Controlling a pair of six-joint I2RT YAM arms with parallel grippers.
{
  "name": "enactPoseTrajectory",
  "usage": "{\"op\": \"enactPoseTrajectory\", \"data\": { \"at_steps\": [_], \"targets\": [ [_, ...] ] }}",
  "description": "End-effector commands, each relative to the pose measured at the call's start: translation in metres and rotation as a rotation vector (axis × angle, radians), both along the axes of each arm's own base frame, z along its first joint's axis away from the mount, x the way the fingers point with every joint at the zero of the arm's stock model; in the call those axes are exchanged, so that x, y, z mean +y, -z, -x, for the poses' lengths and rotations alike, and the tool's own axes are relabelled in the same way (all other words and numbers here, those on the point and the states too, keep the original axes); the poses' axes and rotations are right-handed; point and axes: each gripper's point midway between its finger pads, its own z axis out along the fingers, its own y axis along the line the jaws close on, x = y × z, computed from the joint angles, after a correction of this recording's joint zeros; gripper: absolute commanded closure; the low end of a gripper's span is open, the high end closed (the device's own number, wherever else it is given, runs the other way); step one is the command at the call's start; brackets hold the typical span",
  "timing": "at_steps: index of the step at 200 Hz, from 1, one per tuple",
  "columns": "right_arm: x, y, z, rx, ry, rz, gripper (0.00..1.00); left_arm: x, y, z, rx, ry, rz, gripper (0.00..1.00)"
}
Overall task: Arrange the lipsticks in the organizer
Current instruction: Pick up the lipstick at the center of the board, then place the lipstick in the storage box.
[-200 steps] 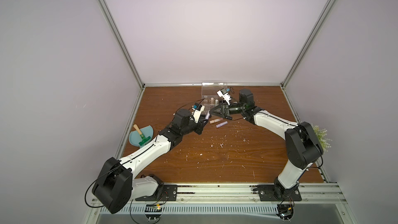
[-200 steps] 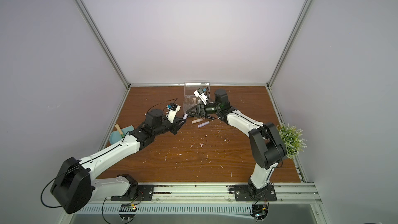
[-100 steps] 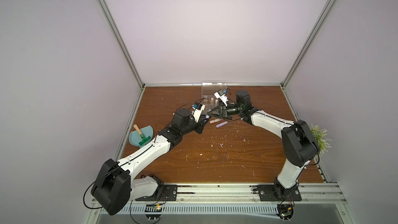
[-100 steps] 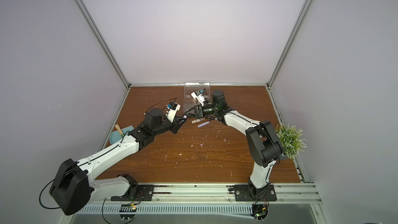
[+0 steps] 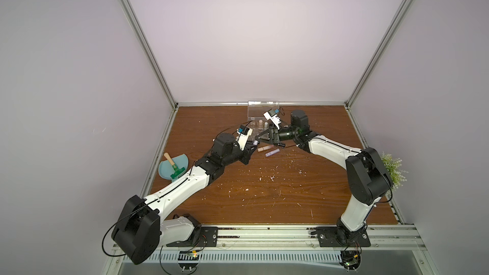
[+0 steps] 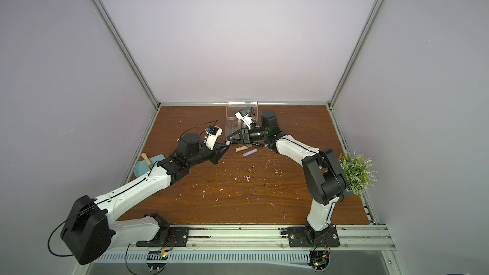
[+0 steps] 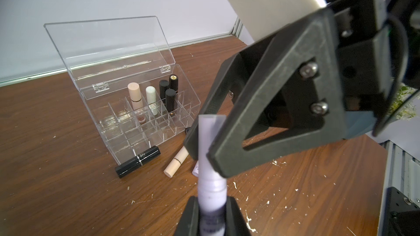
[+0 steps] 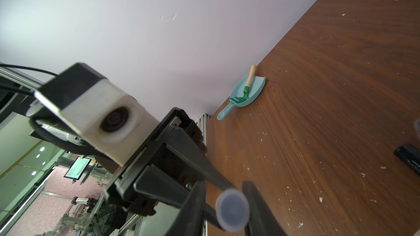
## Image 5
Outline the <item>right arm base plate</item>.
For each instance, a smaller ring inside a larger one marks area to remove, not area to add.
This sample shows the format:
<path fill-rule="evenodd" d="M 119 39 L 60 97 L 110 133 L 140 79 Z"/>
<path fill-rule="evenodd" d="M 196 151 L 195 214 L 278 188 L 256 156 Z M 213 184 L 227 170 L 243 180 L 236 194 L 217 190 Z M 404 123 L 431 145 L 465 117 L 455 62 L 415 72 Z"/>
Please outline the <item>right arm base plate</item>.
<path fill-rule="evenodd" d="M 310 235 L 318 239 L 320 247 L 370 247 L 371 242 L 363 227 L 357 231 L 351 232 L 346 227 L 316 227 L 310 232 Z"/>

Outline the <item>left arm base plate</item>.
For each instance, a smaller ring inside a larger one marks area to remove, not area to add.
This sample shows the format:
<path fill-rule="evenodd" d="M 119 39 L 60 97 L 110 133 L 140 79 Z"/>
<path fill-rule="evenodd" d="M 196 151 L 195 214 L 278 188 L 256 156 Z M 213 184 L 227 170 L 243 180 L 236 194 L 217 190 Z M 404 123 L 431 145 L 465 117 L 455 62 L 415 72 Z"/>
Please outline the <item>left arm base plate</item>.
<path fill-rule="evenodd" d="M 195 228 L 190 237 L 184 241 L 169 243 L 167 247 L 216 247 L 217 237 L 219 236 L 218 227 L 198 227 Z"/>

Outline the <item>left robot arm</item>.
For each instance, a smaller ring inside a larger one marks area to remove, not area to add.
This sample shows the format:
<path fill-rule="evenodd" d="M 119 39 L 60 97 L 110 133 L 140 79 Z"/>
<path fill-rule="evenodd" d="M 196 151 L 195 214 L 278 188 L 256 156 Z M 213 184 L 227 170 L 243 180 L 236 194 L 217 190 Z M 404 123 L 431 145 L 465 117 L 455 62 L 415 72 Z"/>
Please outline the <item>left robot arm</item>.
<path fill-rule="evenodd" d="M 191 216 L 167 217 L 198 191 L 215 182 L 225 167 L 248 164 L 259 142 L 247 135 L 219 134 L 211 149 L 177 180 L 144 198 L 132 196 L 107 234 L 133 264 L 145 262 L 160 244 L 198 242 L 200 223 Z"/>

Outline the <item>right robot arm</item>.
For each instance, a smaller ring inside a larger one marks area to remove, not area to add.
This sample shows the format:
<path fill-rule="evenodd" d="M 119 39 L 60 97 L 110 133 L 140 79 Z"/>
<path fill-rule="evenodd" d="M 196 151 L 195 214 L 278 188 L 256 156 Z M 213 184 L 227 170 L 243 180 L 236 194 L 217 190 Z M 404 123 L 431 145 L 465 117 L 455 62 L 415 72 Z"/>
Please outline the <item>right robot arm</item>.
<path fill-rule="evenodd" d="M 312 131 L 303 110 L 294 110 L 290 124 L 286 126 L 282 124 L 279 113 L 277 109 L 264 113 L 271 126 L 255 139 L 276 146 L 292 140 L 301 150 L 345 169 L 351 197 L 334 230 L 336 243 L 349 245 L 362 239 L 366 235 L 366 220 L 372 209 L 393 188 L 392 178 L 379 153 L 373 148 L 353 148 Z"/>

